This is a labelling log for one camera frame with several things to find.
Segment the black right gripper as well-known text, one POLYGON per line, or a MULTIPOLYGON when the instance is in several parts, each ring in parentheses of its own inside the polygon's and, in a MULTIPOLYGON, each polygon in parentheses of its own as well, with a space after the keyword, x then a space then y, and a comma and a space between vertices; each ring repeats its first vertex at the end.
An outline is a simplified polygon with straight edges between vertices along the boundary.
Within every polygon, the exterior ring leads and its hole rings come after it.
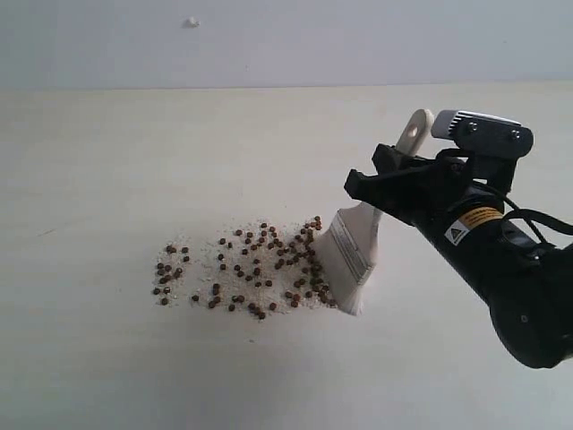
POLYGON ((352 199, 413 224, 449 264, 489 264, 500 252, 515 160, 461 149, 426 159, 379 143, 372 164, 386 174, 352 169, 344 184, 352 199))

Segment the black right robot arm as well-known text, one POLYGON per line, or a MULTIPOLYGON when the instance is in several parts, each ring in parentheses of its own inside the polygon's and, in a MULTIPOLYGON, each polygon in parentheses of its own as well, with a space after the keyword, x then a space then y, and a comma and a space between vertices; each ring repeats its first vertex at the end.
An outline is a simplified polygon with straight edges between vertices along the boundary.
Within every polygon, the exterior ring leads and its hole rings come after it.
POLYGON ((511 356, 534 369, 572 357, 572 248, 534 241, 514 222, 572 228, 517 205, 504 211, 510 202, 493 177, 515 161, 461 149, 424 159, 381 144, 372 162, 376 175, 351 170, 346 192, 416 228, 487 305, 511 356))

